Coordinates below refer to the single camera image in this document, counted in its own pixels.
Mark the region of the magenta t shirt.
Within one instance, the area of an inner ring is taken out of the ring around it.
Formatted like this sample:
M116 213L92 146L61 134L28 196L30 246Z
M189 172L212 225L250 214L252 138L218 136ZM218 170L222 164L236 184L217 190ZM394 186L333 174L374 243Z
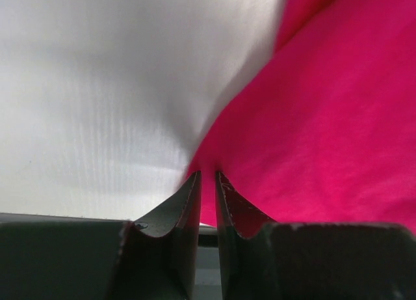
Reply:
M215 172L279 222L415 229L415 0L286 0L270 62L189 171L216 224Z

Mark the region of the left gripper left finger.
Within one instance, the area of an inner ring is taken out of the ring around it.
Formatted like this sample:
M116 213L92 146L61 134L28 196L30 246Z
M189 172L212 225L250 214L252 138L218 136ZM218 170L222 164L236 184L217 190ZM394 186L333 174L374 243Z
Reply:
M2 299L190 299L201 180L134 220L4 213Z

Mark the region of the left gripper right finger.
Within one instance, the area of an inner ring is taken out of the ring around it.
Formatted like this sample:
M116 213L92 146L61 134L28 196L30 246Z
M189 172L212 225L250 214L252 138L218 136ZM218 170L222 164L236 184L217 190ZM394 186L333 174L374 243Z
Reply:
M279 223L221 172L224 299L414 299L415 236L386 223Z

